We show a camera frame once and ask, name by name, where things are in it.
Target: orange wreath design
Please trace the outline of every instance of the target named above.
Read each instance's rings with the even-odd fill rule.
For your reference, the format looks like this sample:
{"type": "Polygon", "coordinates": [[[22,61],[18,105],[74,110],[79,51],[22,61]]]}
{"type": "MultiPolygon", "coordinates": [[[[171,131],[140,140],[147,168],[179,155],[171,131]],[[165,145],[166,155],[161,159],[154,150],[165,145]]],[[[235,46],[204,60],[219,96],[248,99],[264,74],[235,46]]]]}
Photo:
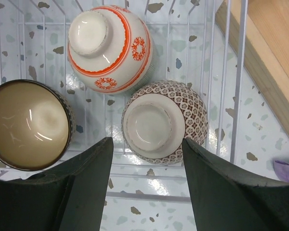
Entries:
{"type": "Polygon", "coordinates": [[[102,90],[110,90],[116,87],[117,82],[112,78],[99,78],[95,81],[95,85],[102,90]]]}
{"type": "Polygon", "coordinates": [[[133,55],[133,59],[136,61],[141,61],[145,57],[146,46],[145,40],[142,37],[137,37],[134,39],[133,44],[131,45],[131,53],[133,55]],[[138,46],[141,46],[141,51],[138,52],[138,46]]]}
{"type": "Polygon", "coordinates": [[[113,8],[117,9],[117,10],[121,10],[121,11],[124,11],[126,13],[130,13],[130,11],[128,9],[125,9],[125,8],[122,8],[122,7],[119,7],[119,6],[115,6],[115,5],[111,5],[113,8]]]}

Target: bowl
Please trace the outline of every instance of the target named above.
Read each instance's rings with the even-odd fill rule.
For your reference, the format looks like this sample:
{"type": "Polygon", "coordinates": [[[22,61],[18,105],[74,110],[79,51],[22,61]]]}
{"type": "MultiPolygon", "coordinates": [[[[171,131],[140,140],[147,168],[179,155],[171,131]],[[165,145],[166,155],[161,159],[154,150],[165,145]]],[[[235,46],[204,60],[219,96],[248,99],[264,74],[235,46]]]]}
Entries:
{"type": "Polygon", "coordinates": [[[69,103],[56,90],[31,80],[0,85],[0,161],[25,171],[51,166],[75,133],[69,103]]]}
{"type": "Polygon", "coordinates": [[[125,142],[141,159],[175,164],[183,160],[183,138],[198,144],[205,141],[207,109],[184,83],[162,80],[133,94],[123,110],[121,129],[125,142]]]}
{"type": "Polygon", "coordinates": [[[72,69],[88,88],[100,93],[134,93],[150,81],[158,62],[145,23],[115,5],[80,13],[71,23],[68,39],[72,69]]]}

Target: terrazzo surface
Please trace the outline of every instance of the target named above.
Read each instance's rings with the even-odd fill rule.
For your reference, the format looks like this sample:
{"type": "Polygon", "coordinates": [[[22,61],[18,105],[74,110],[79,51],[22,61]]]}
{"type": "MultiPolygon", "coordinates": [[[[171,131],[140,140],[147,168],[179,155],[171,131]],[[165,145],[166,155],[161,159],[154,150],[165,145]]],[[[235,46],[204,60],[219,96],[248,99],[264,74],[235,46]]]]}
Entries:
{"type": "MultiPolygon", "coordinates": [[[[62,12],[52,1],[47,1],[47,3],[34,2],[37,8],[24,0],[19,1],[19,8],[22,9],[26,22],[23,27],[22,15],[17,15],[16,8],[6,0],[0,1],[2,82],[18,79],[20,76],[46,82],[63,93],[71,102],[76,112],[77,135],[70,151],[65,154],[62,160],[77,155],[104,136],[113,137],[115,153],[108,192],[166,196],[163,200],[155,200],[154,197],[152,200],[107,197],[101,230],[196,230],[191,204],[172,202],[167,197],[189,197],[182,164],[175,164],[174,166],[152,165],[136,157],[125,147],[120,131],[120,121],[124,103],[128,98],[94,93],[78,81],[67,62],[65,53],[65,35],[67,33],[64,31],[68,30],[69,25],[66,27],[63,25],[62,12]],[[40,11],[45,14],[45,41],[40,11]],[[17,35],[17,22],[20,22],[20,37],[17,35]]],[[[73,0],[57,0],[57,2],[66,13],[67,23],[70,23],[80,13],[73,0]]],[[[101,1],[98,0],[80,0],[79,2],[84,10],[101,4],[101,1]]],[[[167,78],[184,82],[200,94],[208,105],[212,10],[210,10],[207,18],[206,41],[203,46],[204,1],[201,0],[200,4],[193,10],[189,30],[187,27],[187,14],[193,3],[195,3],[194,0],[175,1],[171,11],[169,47],[167,49],[167,19],[172,1],[150,1],[146,20],[160,58],[154,80],[167,78]],[[201,57],[203,52],[205,53],[204,80],[201,88],[201,57]]],[[[116,4],[124,7],[123,0],[105,0],[105,4],[116,4]]],[[[137,1],[137,4],[135,1],[130,1],[128,8],[144,19],[145,4],[145,0],[137,1]]],[[[222,111],[223,122],[219,128],[224,37],[217,26],[214,29],[214,55],[208,109],[210,125],[208,149],[213,153],[216,152],[218,129],[222,129],[220,156],[229,160],[237,58],[229,47],[225,102],[222,111]]],[[[289,160],[289,138],[245,70],[243,71],[242,84],[236,164],[256,174],[277,179],[272,160],[275,158],[289,160]]],[[[33,173],[10,169],[0,162],[0,179],[2,180],[25,179],[31,174],[33,173]]]]}

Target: dark bowl rim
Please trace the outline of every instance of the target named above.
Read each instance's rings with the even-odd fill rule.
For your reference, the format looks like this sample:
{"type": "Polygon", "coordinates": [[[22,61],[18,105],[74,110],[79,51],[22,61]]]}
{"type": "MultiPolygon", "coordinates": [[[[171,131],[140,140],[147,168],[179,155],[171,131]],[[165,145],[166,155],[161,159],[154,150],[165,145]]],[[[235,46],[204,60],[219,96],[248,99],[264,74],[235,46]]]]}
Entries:
{"type": "Polygon", "coordinates": [[[69,115],[68,110],[66,109],[66,107],[64,107],[64,104],[62,103],[62,100],[60,99],[60,97],[57,96],[54,93],[55,90],[53,90],[51,87],[47,86],[44,83],[41,83],[41,82],[38,82],[38,81],[34,81],[34,80],[30,80],[30,79],[14,79],[14,80],[10,80],[10,81],[7,81],[5,83],[0,84],[0,90],[3,87],[6,87],[6,85],[17,83],[17,82],[27,82],[27,83],[36,84],[36,85],[38,85],[40,87],[43,87],[44,89],[49,91],[59,101],[60,105],[64,109],[64,112],[66,113],[67,122],[68,122],[68,137],[67,137],[67,140],[66,140],[66,144],[65,144],[64,148],[62,149],[60,155],[58,155],[58,157],[56,159],[54,159],[53,161],[51,161],[50,163],[42,165],[40,167],[23,168],[22,166],[11,165],[6,160],[4,160],[4,158],[1,158],[1,157],[0,157],[0,161],[2,163],[4,163],[5,165],[11,167],[11,168],[14,168],[14,169],[17,169],[17,170],[21,170],[21,171],[34,172],[34,171],[43,170],[43,169],[46,169],[46,168],[54,165],[56,162],[58,162],[62,158],[62,156],[65,154],[65,152],[68,150],[68,147],[69,147],[70,141],[71,141],[71,136],[72,136],[72,129],[71,129],[72,124],[71,124],[71,118],[70,118],[71,116],[69,115]]]}

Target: dish rack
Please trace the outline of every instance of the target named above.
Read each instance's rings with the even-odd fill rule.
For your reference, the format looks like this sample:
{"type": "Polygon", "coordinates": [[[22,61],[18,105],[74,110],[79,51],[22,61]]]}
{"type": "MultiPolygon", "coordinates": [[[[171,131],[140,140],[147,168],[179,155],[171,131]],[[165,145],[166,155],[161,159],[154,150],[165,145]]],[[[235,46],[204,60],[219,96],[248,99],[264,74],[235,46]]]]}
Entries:
{"type": "MultiPolygon", "coordinates": [[[[241,21],[247,12],[242,1],[241,21]]],[[[65,47],[73,18],[103,4],[129,8],[148,25],[160,64],[154,80],[172,79],[194,89],[208,109],[204,146],[232,163],[276,179],[272,158],[289,158],[289,138],[243,67],[239,54],[214,24],[222,0],[0,0],[0,84],[37,80],[71,102],[77,135],[58,162],[112,136],[114,157],[101,230],[196,230],[183,164],[153,165],[124,143],[120,121],[128,97],[86,89],[73,74],[65,47]]],[[[26,179],[0,163],[0,179],[26,179]]]]}

